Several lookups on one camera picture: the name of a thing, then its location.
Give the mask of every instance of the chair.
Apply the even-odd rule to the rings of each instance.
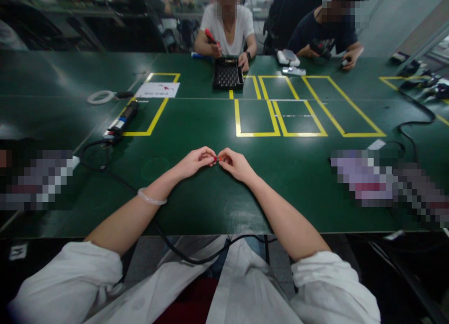
[[[275,23],[266,23],[268,36],[264,54],[271,55],[275,54],[275,50],[285,49],[298,23],[321,5],[322,0],[285,0]]]
[[[170,33],[161,33],[146,14],[120,14],[124,26],[112,18],[85,17],[85,23],[95,33],[106,51],[167,53],[164,39]]]
[[[30,49],[75,50],[82,38],[69,40],[44,14],[24,4],[2,5],[5,21]]]
[[[100,51],[97,45],[90,39],[89,35],[86,33],[86,30],[83,28],[81,23],[73,17],[67,18],[67,23],[81,36],[84,43],[89,47],[92,51]]]

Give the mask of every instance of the sticker label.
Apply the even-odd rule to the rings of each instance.
[[[368,146],[368,150],[379,150],[382,149],[386,143],[382,139],[376,140],[373,144]]]

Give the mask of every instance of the white cable coil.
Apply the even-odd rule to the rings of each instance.
[[[100,96],[106,96],[106,97],[103,98],[103,99],[101,99],[101,100],[97,100],[97,101],[96,101],[96,99],[97,99],[98,97],[100,97]],[[109,91],[109,90],[102,90],[102,91],[99,91],[99,92],[96,92],[96,93],[90,95],[90,96],[87,98],[87,101],[88,101],[90,104],[93,104],[93,105],[100,105],[100,104],[108,103],[108,102],[111,101],[115,96],[116,96],[116,94],[113,93],[112,91]]]

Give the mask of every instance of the black cable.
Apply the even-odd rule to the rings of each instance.
[[[412,102],[413,105],[417,106],[421,111],[423,111],[427,116],[430,117],[430,121],[410,121],[410,122],[402,123],[402,124],[397,126],[397,129],[400,132],[400,134],[402,134],[405,138],[407,138],[412,143],[412,145],[413,145],[413,153],[414,153],[414,158],[413,158],[414,162],[415,163],[419,163],[420,158],[418,156],[418,147],[416,146],[416,143],[413,140],[413,138],[409,134],[404,132],[402,130],[402,128],[404,126],[406,126],[406,125],[429,125],[429,124],[432,124],[436,120],[436,115],[435,115],[435,113],[432,110],[427,108],[425,105],[421,104],[419,101],[415,100],[409,94],[405,93],[400,87],[398,88],[398,91],[402,95],[407,97]]]
[[[90,166],[89,164],[87,164],[84,161],[84,156],[85,156],[85,152],[87,149],[89,149],[90,147],[96,146],[96,145],[100,145],[103,144],[105,146],[106,149],[106,153],[107,153],[107,159],[108,161],[106,162],[105,165],[103,165],[101,168],[95,168],[93,166]],[[137,190],[135,188],[133,188],[130,184],[128,184],[126,182],[125,179],[119,177],[118,175],[112,173],[111,171],[109,171],[108,166],[111,162],[111,158],[110,158],[110,141],[108,139],[102,139],[96,142],[92,142],[87,144],[85,147],[83,147],[83,149],[80,152],[80,163],[85,166],[86,168],[88,168],[89,170],[95,171],[95,172],[101,172],[101,173],[105,173],[108,174],[109,176],[111,176],[113,179],[115,179],[116,181],[120,182],[121,184],[125,185],[127,188],[129,188],[134,194],[137,194]],[[168,239],[168,237],[165,235],[164,231],[162,230],[161,226],[159,225],[157,220],[153,220],[154,225],[156,226],[156,230],[158,231],[160,237],[164,240],[165,244],[176,254],[178,255],[181,259],[183,259],[184,261],[193,264],[193,265],[202,265],[205,264],[211,260],[213,260],[215,257],[217,257],[218,255],[220,255],[223,251],[225,251],[226,249],[228,249],[232,244],[236,243],[237,241],[243,239],[243,238],[256,238],[258,241],[265,243],[265,245],[268,245],[269,243],[275,242],[277,241],[277,238],[274,238],[272,240],[265,240],[265,239],[261,239],[260,237],[258,237],[257,235],[242,235],[239,236],[238,238],[232,240],[231,242],[229,242],[228,244],[226,244],[222,249],[220,249],[218,252],[216,252],[215,254],[209,256],[206,259],[202,259],[202,260],[194,260],[194,259],[190,259],[189,257],[187,257],[184,253],[182,253],[181,251],[179,251]]]
[[[444,241],[441,241],[435,245],[432,245],[430,247],[427,248],[421,248],[421,249],[405,249],[405,248],[397,248],[395,246],[389,245],[387,244],[389,242],[389,240],[384,240],[382,238],[376,238],[370,235],[359,235],[359,234],[348,234],[357,238],[361,238],[366,242],[374,242],[377,243],[379,246],[381,247],[385,247],[388,248],[390,250],[393,251],[397,251],[397,252],[404,252],[404,253],[410,253],[410,254],[420,254],[420,253],[426,253],[426,252],[431,252],[435,249],[438,249],[440,247],[442,247],[443,245],[447,245],[449,242],[447,241],[447,239],[444,239]]]
[[[401,142],[389,141],[389,142],[385,142],[385,144],[397,144],[401,148],[401,150],[404,152],[404,154],[406,153],[406,147]]]

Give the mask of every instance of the green workbench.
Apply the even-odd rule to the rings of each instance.
[[[126,101],[92,106],[99,90],[123,91],[145,77],[180,82],[175,99],[141,101],[136,119],[112,152],[113,173],[134,188],[147,186],[192,149],[207,145],[245,154],[254,170],[295,206],[318,231],[419,230],[405,211],[360,208],[332,174],[333,150],[366,149],[376,139],[408,141],[395,127],[426,116],[396,90],[403,80],[383,59],[360,58],[344,73],[340,61],[303,60],[305,78],[281,76],[273,57],[259,56],[241,92],[212,90],[213,64],[190,55],[139,53],[2,53],[0,119],[24,137],[52,148],[77,150],[101,139]],[[430,126],[408,131],[420,149],[427,173],[449,188],[449,106],[430,106]],[[394,150],[394,144],[386,148]],[[91,158],[100,165],[104,155]],[[34,212],[17,218],[0,236],[83,237],[133,194],[109,176],[78,166],[72,184],[73,209]],[[251,192],[219,166],[180,183],[157,214],[168,235],[269,233],[269,224]],[[146,235],[156,234],[152,226]]]

